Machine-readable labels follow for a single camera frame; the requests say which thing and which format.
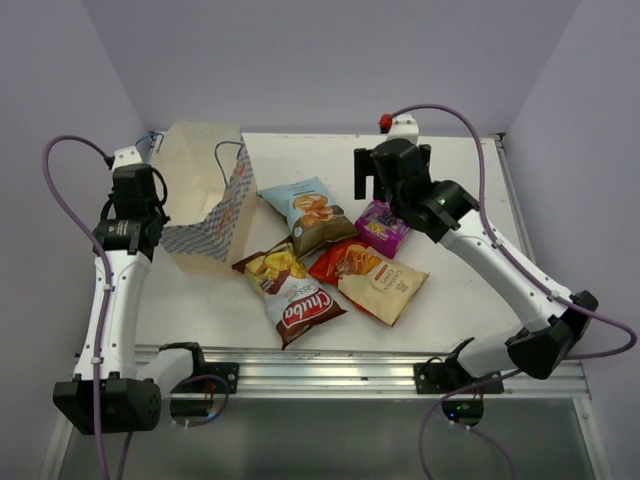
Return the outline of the light blue cassava chips bag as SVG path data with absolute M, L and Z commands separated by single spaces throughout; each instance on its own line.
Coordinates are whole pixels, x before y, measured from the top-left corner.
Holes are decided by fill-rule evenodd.
M 318 177 L 266 188 L 257 194 L 286 221 L 299 258 L 359 234 Z

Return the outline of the blue patterned paper bag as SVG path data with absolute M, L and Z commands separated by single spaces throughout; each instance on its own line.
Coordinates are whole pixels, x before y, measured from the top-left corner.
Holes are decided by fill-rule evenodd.
M 232 277 L 259 206 L 254 169 L 241 127 L 179 121 L 151 164 L 168 188 L 170 221 L 160 243 L 190 274 Z

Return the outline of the brown Chuba cassava chips bag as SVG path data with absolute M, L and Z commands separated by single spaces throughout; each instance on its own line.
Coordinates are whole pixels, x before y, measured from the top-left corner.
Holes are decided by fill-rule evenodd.
M 346 311 L 308 272 L 287 237 L 271 249 L 256 252 L 232 265 L 262 298 L 267 317 L 281 339 L 281 348 L 310 329 Z

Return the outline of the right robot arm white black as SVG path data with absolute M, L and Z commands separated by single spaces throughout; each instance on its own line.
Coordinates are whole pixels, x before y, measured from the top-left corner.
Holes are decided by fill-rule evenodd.
M 411 229 L 469 265 L 521 323 L 484 340 L 464 340 L 446 357 L 447 384 L 464 393 L 481 378 L 508 369 L 548 378 L 583 336 L 597 299 L 558 284 L 520 251 L 504 254 L 510 243 L 483 225 L 479 202 L 457 182 L 431 178 L 430 156 L 430 146 L 402 138 L 355 150 L 354 197 L 364 198 L 371 178 L 375 199 L 387 201 Z

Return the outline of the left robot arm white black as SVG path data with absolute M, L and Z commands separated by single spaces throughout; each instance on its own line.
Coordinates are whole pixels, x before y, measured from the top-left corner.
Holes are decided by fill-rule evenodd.
M 169 343 L 139 368 L 135 335 L 144 283 L 169 218 L 167 187 L 149 164 L 120 166 L 92 230 L 95 290 L 85 346 L 71 380 L 58 382 L 53 402 L 84 435 L 150 431 L 174 388 L 201 390 L 208 379 L 196 342 Z

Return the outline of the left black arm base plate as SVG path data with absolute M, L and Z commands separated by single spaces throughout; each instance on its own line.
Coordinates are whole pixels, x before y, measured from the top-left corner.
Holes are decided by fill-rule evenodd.
M 238 381 L 240 379 L 240 364 L 231 361 L 226 357 L 222 359 L 208 358 L 202 354 L 201 373 L 215 379 L 209 379 L 212 385 L 211 392 L 229 393 L 234 395 L 237 392 Z

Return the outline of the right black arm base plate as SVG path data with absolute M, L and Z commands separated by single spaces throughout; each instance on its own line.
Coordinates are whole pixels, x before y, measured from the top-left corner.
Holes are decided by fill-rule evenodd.
M 461 367 L 440 357 L 432 357 L 413 365 L 413 380 L 419 395 L 446 394 L 479 383 L 483 383 L 480 391 L 484 394 L 502 394 L 504 385 L 502 380 L 498 380 L 499 376 L 499 372 L 493 372 L 481 378 L 473 378 Z

